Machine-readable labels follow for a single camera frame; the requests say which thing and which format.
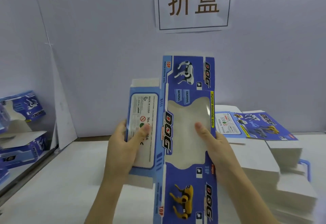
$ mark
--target yellow label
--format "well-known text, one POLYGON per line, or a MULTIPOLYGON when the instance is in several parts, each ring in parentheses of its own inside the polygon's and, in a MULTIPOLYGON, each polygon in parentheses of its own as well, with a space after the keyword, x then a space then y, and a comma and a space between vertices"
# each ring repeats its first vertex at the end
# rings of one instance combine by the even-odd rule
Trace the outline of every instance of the yellow label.
POLYGON ((250 135, 248 134, 247 130, 242 125, 240 125, 240 127, 242 128, 242 130, 244 131, 244 133, 246 134, 246 136, 247 137, 250 137, 250 135))
POLYGON ((214 91, 211 91, 211 125, 215 127, 215 111, 214 111, 214 91))

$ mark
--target stack of white cardboard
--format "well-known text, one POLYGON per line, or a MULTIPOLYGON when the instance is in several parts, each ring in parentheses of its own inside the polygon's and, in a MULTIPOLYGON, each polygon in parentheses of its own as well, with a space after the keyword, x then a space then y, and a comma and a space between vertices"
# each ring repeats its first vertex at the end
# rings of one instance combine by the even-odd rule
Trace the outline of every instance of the stack of white cardboard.
MULTIPOLYGON (((241 112, 233 106, 215 108, 241 112)), ((313 223, 317 194, 304 175, 303 166, 298 164, 302 152, 300 141, 235 140, 240 139, 229 139, 229 142, 240 165, 275 217, 287 224, 313 223)), ((219 210, 224 211, 230 208, 230 201, 225 198, 224 189, 219 191, 219 195, 223 195, 218 199, 219 210)))

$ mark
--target person's right hand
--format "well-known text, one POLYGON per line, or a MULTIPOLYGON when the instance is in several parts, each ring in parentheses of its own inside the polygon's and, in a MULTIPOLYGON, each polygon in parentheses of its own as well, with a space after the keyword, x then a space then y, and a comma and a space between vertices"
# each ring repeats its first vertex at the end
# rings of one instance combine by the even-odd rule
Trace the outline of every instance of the person's right hand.
POLYGON ((206 143, 207 152, 216 167, 218 182, 226 185, 235 174, 243 174, 243 170, 229 142, 221 133, 216 132, 214 138, 201 123, 195 123, 197 134, 206 143))

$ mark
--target hand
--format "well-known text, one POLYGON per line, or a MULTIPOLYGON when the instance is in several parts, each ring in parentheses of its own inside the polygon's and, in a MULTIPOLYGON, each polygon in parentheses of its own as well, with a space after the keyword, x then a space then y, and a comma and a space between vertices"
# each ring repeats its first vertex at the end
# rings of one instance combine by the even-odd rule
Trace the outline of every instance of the hand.
POLYGON ((149 124, 143 125, 130 141, 125 142, 126 121, 118 124, 108 142, 103 180, 125 182, 135 162, 139 145, 145 140, 150 129, 149 124))
POLYGON ((216 177, 222 185, 226 185, 234 174, 244 174, 229 142, 221 133, 216 132, 214 138, 201 123, 195 123, 197 134, 206 143, 207 152, 216 168, 216 177))

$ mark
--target forearm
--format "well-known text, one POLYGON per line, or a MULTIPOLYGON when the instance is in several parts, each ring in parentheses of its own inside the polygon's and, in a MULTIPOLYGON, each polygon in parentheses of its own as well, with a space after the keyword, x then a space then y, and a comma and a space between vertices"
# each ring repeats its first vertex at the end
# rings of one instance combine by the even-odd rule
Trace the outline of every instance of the forearm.
POLYGON ((112 223, 123 183, 123 180, 103 180, 84 224, 112 223))
POLYGON ((230 173, 226 190, 242 224, 279 224, 243 171, 230 173))

